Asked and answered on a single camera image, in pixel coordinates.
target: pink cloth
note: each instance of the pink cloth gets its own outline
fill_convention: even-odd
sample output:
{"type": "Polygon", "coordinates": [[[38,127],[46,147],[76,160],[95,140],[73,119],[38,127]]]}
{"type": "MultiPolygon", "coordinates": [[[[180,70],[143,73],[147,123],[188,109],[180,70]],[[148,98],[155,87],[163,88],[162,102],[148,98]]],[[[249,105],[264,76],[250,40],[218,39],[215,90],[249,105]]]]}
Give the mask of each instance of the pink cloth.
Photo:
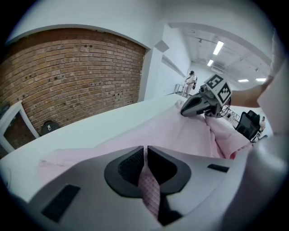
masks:
{"type": "Polygon", "coordinates": [[[184,117],[182,101],[136,128],[94,148],[58,149],[40,160],[38,174],[44,184],[83,160],[120,149],[148,145],[191,155],[229,159],[248,139],[212,117],[184,117]]]}

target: fluorescent light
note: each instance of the fluorescent light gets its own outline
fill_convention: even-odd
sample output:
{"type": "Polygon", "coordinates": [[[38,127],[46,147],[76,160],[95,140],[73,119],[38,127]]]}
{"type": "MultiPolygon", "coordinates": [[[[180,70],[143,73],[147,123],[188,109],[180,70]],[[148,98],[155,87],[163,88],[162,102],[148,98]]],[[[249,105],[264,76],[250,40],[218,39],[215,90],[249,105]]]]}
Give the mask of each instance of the fluorescent light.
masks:
{"type": "Polygon", "coordinates": [[[216,48],[215,48],[213,54],[214,54],[214,55],[217,55],[217,54],[220,52],[220,50],[221,50],[221,48],[222,48],[223,45],[224,45],[223,42],[218,41],[218,44],[217,44],[217,46],[216,46],[216,48]]]}
{"type": "Polygon", "coordinates": [[[238,82],[241,82],[241,83],[242,82],[249,82],[249,80],[248,79],[239,79],[238,82]]]}
{"type": "Polygon", "coordinates": [[[261,78],[261,79],[256,79],[258,82],[264,82],[266,79],[265,78],[261,78]]]}
{"type": "Polygon", "coordinates": [[[208,62],[208,66],[210,67],[210,66],[212,65],[213,62],[214,62],[213,60],[209,60],[209,62],[208,62]]]}

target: white wall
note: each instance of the white wall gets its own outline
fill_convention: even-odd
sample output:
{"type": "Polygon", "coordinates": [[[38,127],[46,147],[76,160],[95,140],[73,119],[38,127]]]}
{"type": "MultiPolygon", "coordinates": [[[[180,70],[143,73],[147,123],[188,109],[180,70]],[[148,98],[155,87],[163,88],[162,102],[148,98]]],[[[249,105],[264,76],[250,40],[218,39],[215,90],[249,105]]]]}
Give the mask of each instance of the white wall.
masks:
{"type": "MultiPolygon", "coordinates": [[[[147,77],[144,100],[173,93],[176,84],[184,82],[191,64],[182,33],[178,29],[171,29],[164,21],[162,23],[162,26],[158,23],[158,28],[164,30],[157,39],[154,38],[154,42],[165,43],[168,49],[161,52],[154,47],[150,65],[143,67],[142,81],[147,77]]],[[[142,82],[141,91],[139,101],[143,95],[142,82]]]]}
{"type": "Polygon", "coordinates": [[[186,75],[191,58],[183,34],[179,29],[171,29],[170,33],[164,35],[164,39],[166,38],[168,38],[169,49],[163,54],[178,67],[183,75],[186,75]]]}
{"type": "Polygon", "coordinates": [[[138,99],[139,102],[145,99],[145,93],[146,93],[146,89],[148,86],[150,65],[152,63],[154,50],[156,50],[156,48],[150,49],[144,55],[143,69],[142,69],[141,79],[140,79],[140,92],[139,92],[139,99],[138,99]]]}
{"type": "Polygon", "coordinates": [[[184,78],[162,59],[158,70],[158,80],[154,96],[165,96],[174,92],[177,83],[183,84],[184,78]]]}
{"type": "Polygon", "coordinates": [[[39,0],[7,41],[46,29],[78,27],[104,29],[151,47],[160,10],[156,0],[39,0]]]}
{"type": "MultiPolygon", "coordinates": [[[[208,78],[210,78],[212,75],[216,73],[211,71],[209,66],[195,62],[191,63],[187,76],[189,76],[189,72],[192,70],[198,77],[196,88],[194,90],[193,89],[191,90],[191,95],[194,95],[199,92],[200,86],[203,85],[208,78]]],[[[240,90],[240,88],[236,84],[234,84],[232,80],[228,79],[228,76],[224,74],[218,75],[225,78],[228,81],[231,90],[240,90]]]]}

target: red brick wall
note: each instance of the red brick wall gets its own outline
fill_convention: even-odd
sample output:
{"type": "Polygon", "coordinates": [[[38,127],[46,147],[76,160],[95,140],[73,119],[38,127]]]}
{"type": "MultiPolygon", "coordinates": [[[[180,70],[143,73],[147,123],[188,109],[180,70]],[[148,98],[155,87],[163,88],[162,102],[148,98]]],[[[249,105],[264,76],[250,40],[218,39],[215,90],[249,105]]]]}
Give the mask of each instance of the red brick wall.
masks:
{"type": "Polygon", "coordinates": [[[37,132],[137,102],[145,48],[86,29],[20,39],[0,65],[0,104],[19,100],[37,132]]]}

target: person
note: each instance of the person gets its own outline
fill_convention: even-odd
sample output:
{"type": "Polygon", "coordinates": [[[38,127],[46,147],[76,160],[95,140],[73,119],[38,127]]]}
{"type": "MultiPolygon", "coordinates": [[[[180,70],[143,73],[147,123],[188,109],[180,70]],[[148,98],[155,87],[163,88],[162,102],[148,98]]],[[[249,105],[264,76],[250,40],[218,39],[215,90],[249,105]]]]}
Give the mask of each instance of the person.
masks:
{"type": "Polygon", "coordinates": [[[191,91],[193,85],[196,83],[196,78],[197,78],[197,76],[195,75],[195,72],[192,70],[190,72],[190,77],[188,77],[186,79],[186,84],[188,85],[186,88],[186,97],[190,96],[190,91],[191,91]]]}
{"type": "Polygon", "coordinates": [[[265,116],[263,116],[262,121],[260,122],[260,131],[261,132],[264,131],[265,127],[266,127],[265,116]]]}
{"type": "Polygon", "coordinates": [[[260,107],[257,99],[267,89],[273,81],[275,75],[280,71],[282,64],[286,58],[286,49],[282,46],[282,42],[278,38],[274,29],[272,37],[272,62],[266,81],[262,85],[257,85],[248,90],[232,91],[231,105],[244,107],[260,107]]]}

